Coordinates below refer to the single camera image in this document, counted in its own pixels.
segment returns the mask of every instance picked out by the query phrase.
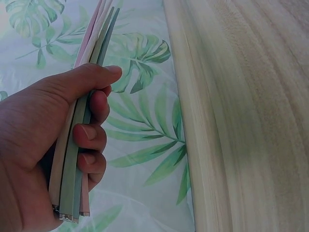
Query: green plastic strip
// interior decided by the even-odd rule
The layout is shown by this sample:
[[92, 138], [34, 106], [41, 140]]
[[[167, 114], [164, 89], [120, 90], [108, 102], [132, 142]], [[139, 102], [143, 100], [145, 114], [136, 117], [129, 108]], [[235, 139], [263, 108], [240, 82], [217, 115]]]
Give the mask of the green plastic strip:
[[106, 55], [106, 52], [107, 52], [107, 48], [108, 48], [108, 44], [109, 44], [109, 42], [111, 40], [112, 31], [114, 29], [114, 26], [115, 26], [115, 23], [116, 23], [119, 11], [120, 11], [120, 9], [118, 8], [116, 10], [116, 12], [115, 12], [114, 17], [112, 18], [110, 27], [107, 30], [106, 36], [105, 36], [104, 41], [103, 41], [103, 46], [102, 46], [102, 48], [100, 50], [100, 54], [99, 54], [99, 58], [98, 58], [98, 62], [97, 62], [98, 65], [101, 65], [101, 66], [103, 65], [103, 62], [104, 62], [104, 59], [105, 59], [105, 55]]

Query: hand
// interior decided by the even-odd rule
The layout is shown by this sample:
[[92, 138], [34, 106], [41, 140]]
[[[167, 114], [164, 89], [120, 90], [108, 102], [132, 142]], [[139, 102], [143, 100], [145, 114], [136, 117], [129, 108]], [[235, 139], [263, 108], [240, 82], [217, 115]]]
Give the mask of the hand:
[[1, 231], [43, 232], [61, 224], [52, 210], [42, 165], [51, 164], [47, 155], [54, 152], [69, 106], [93, 89], [97, 91], [90, 100], [91, 124], [76, 125], [73, 136], [79, 147], [94, 150], [79, 154], [77, 163], [89, 174], [89, 189], [101, 180], [106, 167], [101, 124], [110, 110], [110, 85], [121, 73], [116, 66], [86, 64], [44, 78], [0, 102]]

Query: wood grain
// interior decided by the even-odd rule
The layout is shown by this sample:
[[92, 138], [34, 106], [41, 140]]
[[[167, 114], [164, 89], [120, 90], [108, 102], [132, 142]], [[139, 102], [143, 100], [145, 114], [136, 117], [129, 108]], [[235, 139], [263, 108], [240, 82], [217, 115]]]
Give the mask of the wood grain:
[[165, 0], [197, 232], [309, 231], [309, 4]]

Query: monstera leaf print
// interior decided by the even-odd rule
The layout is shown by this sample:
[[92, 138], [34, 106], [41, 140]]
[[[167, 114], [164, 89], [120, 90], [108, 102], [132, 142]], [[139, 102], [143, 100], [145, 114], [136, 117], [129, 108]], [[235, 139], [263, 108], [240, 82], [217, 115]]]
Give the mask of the monstera leaf print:
[[[111, 160], [109, 164], [117, 168], [125, 168], [154, 160], [159, 156], [166, 156], [144, 183], [145, 186], [153, 185], [173, 173], [186, 155], [179, 99], [174, 101], [172, 123], [169, 126], [167, 123], [170, 120], [167, 119], [166, 86], [163, 86], [159, 91], [154, 102], [154, 109], [150, 108], [145, 90], [138, 93], [138, 107], [135, 106], [130, 94], [121, 93], [118, 95], [122, 104], [113, 98], [109, 99], [109, 105], [114, 114], [108, 117], [107, 122], [114, 127], [114, 130], [105, 129], [107, 136], [122, 141], [139, 143], [145, 141], [149, 146]], [[164, 143], [155, 141], [163, 137], [166, 138]], [[180, 183], [177, 204], [186, 197], [190, 188], [188, 175], [188, 167], [186, 166]]]
[[8, 97], [7, 92], [5, 91], [0, 91], [0, 101], [6, 99]]
[[119, 216], [122, 210], [122, 205], [115, 205], [93, 218], [93, 222], [85, 224], [83, 227], [78, 227], [78, 224], [64, 222], [58, 229], [59, 232], [75, 231], [78, 227], [79, 231], [103, 232], [107, 229]]
[[118, 65], [123, 69], [121, 79], [112, 85], [114, 92], [135, 93], [150, 85], [159, 74], [155, 64], [163, 63], [169, 57], [169, 45], [155, 35], [114, 34], [104, 66]]
[[22, 37], [46, 30], [64, 10], [66, 0], [5, 0], [11, 26]]
[[79, 13], [80, 22], [77, 26], [73, 27], [71, 20], [66, 15], [63, 15], [63, 26], [61, 31], [56, 31], [54, 27], [50, 25], [42, 37], [32, 37], [32, 44], [37, 47], [37, 49], [18, 58], [37, 52], [36, 67], [38, 69], [43, 69], [46, 66], [45, 53], [59, 62], [74, 63], [77, 53], [73, 52], [73, 54], [69, 54], [63, 48], [63, 45], [74, 45], [76, 46], [75, 51], [78, 50], [89, 21], [85, 8], [80, 6]]

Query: pink plastic strip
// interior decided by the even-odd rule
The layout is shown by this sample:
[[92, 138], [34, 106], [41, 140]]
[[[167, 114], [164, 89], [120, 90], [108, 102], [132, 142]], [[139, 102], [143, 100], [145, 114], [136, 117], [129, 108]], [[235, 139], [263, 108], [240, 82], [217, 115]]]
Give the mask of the pink plastic strip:
[[82, 60], [83, 54], [85, 52], [85, 49], [87, 47], [87, 44], [89, 42], [89, 39], [91, 37], [93, 27], [95, 26], [95, 22], [97, 20], [97, 16], [98, 16], [101, 4], [102, 4], [102, 0], [99, 0], [98, 4], [97, 4], [97, 7], [96, 7], [96, 9], [95, 9], [91, 19], [90, 19], [90, 22], [88, 24], [86, 33], [85, 33], [85, 35], [83, 37], [83, 41], [82, 41], [81, 47], [80, 47], [80, 49], [78, 51], [78, 55], [77, 55], [77, 58], [76, 58], [76, 61], [75, 61], [75, 64], [74, 64], [75, 68], [81, 65], [81, 60]]

